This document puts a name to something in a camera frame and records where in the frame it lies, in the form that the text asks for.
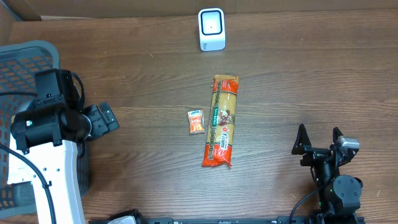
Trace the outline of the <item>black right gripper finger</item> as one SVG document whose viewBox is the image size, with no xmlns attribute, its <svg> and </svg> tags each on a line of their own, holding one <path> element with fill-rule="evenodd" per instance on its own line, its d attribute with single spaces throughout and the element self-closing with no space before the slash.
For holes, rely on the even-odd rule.
<svg viewBox="0 0 398 224">
<path fill-rule="evenodd" d="M 305 125 L 302 123 L 298 127 L 297 137 L 292 148 L 293 155 L 304 155 L 307 153 L 307 149 L 310 149 L 312 144 L 310 142 L 309 136 Z"/>
<path fill-rule="evenodd" d="M 333 128 L 333 144 L 337 146 L 343 145 L 343 133 L 338 127 Z"/>
</svg>

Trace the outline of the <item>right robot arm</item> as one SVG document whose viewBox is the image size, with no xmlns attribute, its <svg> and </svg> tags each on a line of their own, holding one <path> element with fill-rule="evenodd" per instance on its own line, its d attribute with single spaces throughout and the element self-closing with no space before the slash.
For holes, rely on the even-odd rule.
<svg viewBox="0 0 398 224">
<path fill-rule="evenodd" d="M 328 148 L 313 147 L 304 124 L 298 127 L 292 148 L 293 155 L 301 155 L 300 165 L 309 167 L 316 189 L 304 196 L 290 212 L 289 223 L 364 223 L 357 217 L 363 182 L 352 175 L 343 175 L 339 167 L 351 162 L 357 155 L 360 143 L 333 128 L 333 140 Z M 306 217 L 295 217 L 298 207 L 310 197 L 318 196 L 318 210 Z"/>
</svg>

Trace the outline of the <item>orange spaghetti packet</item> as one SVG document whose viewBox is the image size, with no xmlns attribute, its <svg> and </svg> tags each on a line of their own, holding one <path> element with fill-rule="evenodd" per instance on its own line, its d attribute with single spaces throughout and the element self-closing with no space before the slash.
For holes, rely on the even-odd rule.
<svg viewBox="0 0 398 224">
<path fill-rule="evenodd" d="M 202 165 L 231 165 L 239 77 L 215 75 Z"/>
</svg>

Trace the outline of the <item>small orange snack packet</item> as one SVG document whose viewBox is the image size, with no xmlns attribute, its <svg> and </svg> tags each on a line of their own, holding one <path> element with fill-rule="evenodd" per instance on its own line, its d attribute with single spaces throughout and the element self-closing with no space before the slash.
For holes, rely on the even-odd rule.
<svg viewBox="0 0 398 224">
<path fill-rule="evenodd" d="M 205 133 L 203 111 L 189 111 L 187 114 L 189 122 L 189 134 Z"/>
</svg>

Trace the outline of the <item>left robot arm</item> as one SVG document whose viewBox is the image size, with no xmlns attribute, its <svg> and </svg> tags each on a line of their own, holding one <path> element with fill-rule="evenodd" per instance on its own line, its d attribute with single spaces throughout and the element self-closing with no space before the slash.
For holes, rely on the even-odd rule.
<svg viewBox="0 0 398 224">
<path fill-rule="evenodd" d="M 50 69 L 35 74 L 37 99 L 17 113 L 11 143 L 4 148 L 27 168 L 19 181 L 30 182 L 40 223 L 85 223 L 78 160 L 88 141 L 119 128 L 107 103 L 85 106 L 76 73 Z"/>
</svg>

